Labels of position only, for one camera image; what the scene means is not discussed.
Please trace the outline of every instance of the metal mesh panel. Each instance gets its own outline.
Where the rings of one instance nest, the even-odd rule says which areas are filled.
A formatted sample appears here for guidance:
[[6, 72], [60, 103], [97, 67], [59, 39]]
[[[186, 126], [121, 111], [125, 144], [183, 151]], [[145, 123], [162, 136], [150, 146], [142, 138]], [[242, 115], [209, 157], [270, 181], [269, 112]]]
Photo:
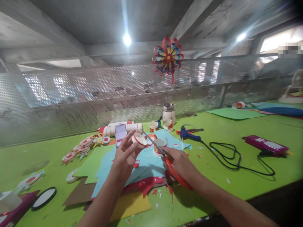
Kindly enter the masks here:
[[0, 145], [84, 133], [110, 122], [147, 122], [158, 119], [168, 102], [180, 115], [266, 99], [272, 92], [263, 86], [247, 92], [232, 85], [245, 75], [256, 78], [258, 58], [184, 60], [174, 85], [152, 64], [1, 74]]

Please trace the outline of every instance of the paper flower decoration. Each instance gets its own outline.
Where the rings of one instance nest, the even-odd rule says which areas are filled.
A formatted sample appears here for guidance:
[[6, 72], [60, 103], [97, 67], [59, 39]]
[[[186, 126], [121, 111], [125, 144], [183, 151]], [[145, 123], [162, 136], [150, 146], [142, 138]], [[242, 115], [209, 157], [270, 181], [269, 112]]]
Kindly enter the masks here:
[[183, 54], [180, 54], [182, 47], [178, 44], [178, 40], [175, 38], [172, 41], [169, 37], [166, 37], [162, 41], [162, 47], [156, 46], [154, 48], [155, 56], [152, 58], [152, 62], [157, 64], [155, 71], [159, 75], [163, 76], [166, 73], [172, 75], [171, 83], [174, 84], [175, 69], [181, 67], [181, 60], [183, 60]]

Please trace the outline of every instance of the right hand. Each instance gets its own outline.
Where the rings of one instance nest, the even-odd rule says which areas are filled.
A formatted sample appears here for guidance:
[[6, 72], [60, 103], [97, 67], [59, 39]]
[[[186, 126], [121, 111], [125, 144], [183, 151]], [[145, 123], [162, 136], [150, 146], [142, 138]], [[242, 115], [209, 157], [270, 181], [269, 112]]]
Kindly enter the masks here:
[[[189, 160], [184, 151], [177, 150], [174, 148], [162, 147], [162, 149], [169, 155], [172, 156], [174, 162], [172, 167], [176, 171], [176, 173], [191, 187], [195, 185], [198, 177], [201, 176], [201, 173], [197, 170], [197, 168], [193, 165], [193, 163]], [[164, 167], [169, 170], [164, 157], [161, 157]]]

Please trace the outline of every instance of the green tabletop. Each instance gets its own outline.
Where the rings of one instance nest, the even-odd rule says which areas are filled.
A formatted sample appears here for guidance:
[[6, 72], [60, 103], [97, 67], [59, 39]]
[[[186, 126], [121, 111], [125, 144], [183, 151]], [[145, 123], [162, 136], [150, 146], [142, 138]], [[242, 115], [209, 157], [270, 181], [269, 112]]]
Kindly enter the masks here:
[[[196, 117], [177, 119], [174, 129], [178, 130], [183, 124], [204, 128], [204, 131], [195, 134], [201, 136], [207, 144], [221, 142], [235, 145], [243, 156], [241, 165], [261, 172], [265, 172], [265, 169], [256, 158], [259, 150], [246, 144], [242, 137], [257, 135], [289, 147], [290, 154], [287, 158], [263, 158], [276, 172], [274, 177], [267, 177], [243, 169], [236, 172], [228, 170], [201, 143], [186, 140], [186, 143], [193, 146], [192, 150], [186, 152], [190, 154], [189, 158], [198, 170], [223, 189], [244, 200], [303, 178], [303, 120], [272, 115], [233, 121], [211, 113], [199, 113]], [[0, 149], [0, 191], [15, 188], [26, 177], [22, 176], [26, 168], [44, 160], [50, 160], [50, 164], [43, 168], [46, 175], [29, 192], [52, 186], [57, 188], [57, 195], [49, 204], [38, 211], [29, 210], [17, 226], [72, 226], [80, 220], [84, 214], [84, 204], [75, 205], [65, 211], [62, 204], [77, 185], [77, 182], [67, 184], [66, 176], [79, 167], [85, 158], [81, 162], [74, 160], [66, 166], [60, 161], [64, 154], [70, 152], [88, 135], [91, 133]], [[158, 194], [148, 196], [152, 210], [112, 222], [110, 225], [128, 226], [126, 219], [129, 219], [130, 226], [177, 226], [215, 211], [195, 192], [187, 191], [181, 186], [173, 187], [173, 190], [173, 204], [169, 190], [161, 188], [161, 199]]]

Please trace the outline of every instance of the smartphone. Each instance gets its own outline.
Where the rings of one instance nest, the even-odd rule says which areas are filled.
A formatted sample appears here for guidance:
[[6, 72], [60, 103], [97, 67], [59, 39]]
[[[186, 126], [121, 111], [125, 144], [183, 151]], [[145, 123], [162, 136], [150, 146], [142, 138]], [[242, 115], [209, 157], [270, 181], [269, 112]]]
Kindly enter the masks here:
[[119, 147], [124, 137], [127, 135], [126, 132], [126, 125], [116, 125], [115, 126], [116, 131], [116, 146]]

